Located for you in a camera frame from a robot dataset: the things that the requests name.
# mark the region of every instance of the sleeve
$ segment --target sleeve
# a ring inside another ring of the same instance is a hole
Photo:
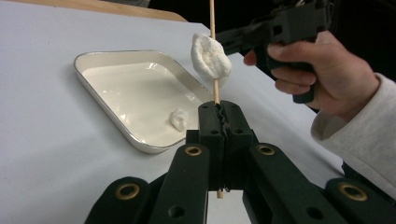
[[[381,85],[349,123],[319,112],[311,134],[354,170],[396,199],[396,84],[376,74]]]

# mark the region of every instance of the finger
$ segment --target finger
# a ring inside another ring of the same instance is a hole
[[[297,85],[310,86],[317,81],[315,74],[287,66],[271,70],[274,77]]]
[[[279,91],[283,91],[285,93],[293,94],[293,95],[306,93],[310,89],[310,86],[294,84],[294,83],[285,81],[283,79],[278,79],[275,82],[275,87]]]
[[[246,65],[256,65],[257,56],[254,50],[249,51],[244,58],[244,64]]]
[[[318,43],[298,41],[286,46],[274,43],[268,45],[267,51],[272,58],[281,62],[304,62],[326,67],[329,61],[338,62],[338,55],[346,51],[341,44],[329,44],[337,41],[331,38],[324,34],[319,37]]]

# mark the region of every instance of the brass grommet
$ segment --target brass grommet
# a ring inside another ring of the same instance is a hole
[[[257,146],[257,149],[265,156],[272,156],[275,154],[274,149],[271,147]]]
[[[199,156],[202,153],[202,150],[199,147],[186,147],[184,151],[189,156]]]
[[[367,194],[358,187],[350,184],[341,184],[338,188],[342,194],[354,201],[364,202],[367,200]]]
[[[126,188],[132,188],[132,191],[128,194],[122,194],[121,191]],[[123,201],[130,200],[136,197],[136,195],[139,193],[139,190],[139,186],[134,183],[122,184],[119,185],[116,189],[116,197]]]

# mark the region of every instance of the tray rim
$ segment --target tray rim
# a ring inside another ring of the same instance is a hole
[[[117,115],[111,110],[111,108],[106,104],[106,102],[102,99],[102,97],[99,95],[99,93],[94,89],[94,87],[91,85],[91,83],[82,75],[82,73],[85,71],[80,71],[78,70],[78,59],[80,59],[83,56],[86,55],[93,55],[93,54],[107,54],[107,53],[119,53],[119,52],[140,52],[140,51],[145,51],[145,52],[153,52],[153,53],[158,53],[161,54],[164,57],[167,57],[170,59],[173,63],[178,65],[179,69],[182,69],[185,73],[189,74],[191,78],[202,88],[207,92],[209,95],[212,95],[212,93],[205,88],[205,86],[199,82],[194,76],[190,74],[189,71],[187,71],[180,63],[178,63],[173,57],[170,55],[163,53],[161,51],[155,50],[155,49],[137,49],[137,50],[110,50],[110,51],[91,51],[91,52],[85,52],[79,54],[74,62],[73,66],[78,74],[78,79],[82,83],[82,85],[85,87],[85,89],[90,93],[90,95],[93,97],[95,102],[101,106],[101,108],[105,111],[108,117],[113,121],[113,123],[118,127],[118,129],[121,131],[121,133],[127,138],[127,140],[138,150],[154,154],[154,153],[161,153],[177,144],[180,142],[184,141],[186,137],[184,136],[180,140],[176,141],[175,143],[168,145],[168,146],[163,146],[163,147],[158,147],[158,146],[152,146],[147,143],[141,142],[139,139],[137,139],[130,131],[129,129],[122,123],[122,121],[117,117]]]

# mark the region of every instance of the black clamp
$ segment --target black clamp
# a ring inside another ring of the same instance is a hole
[[[199,130],[188,130],[167,174],[150,184],[113,182],[86,224],[206,223],[208,192],[244,191],[252,223],[396,223],[396,210],[362,183],[337,178],[313,185],[276,146],[260,143],[241,108],[222,101],[198,108]]]

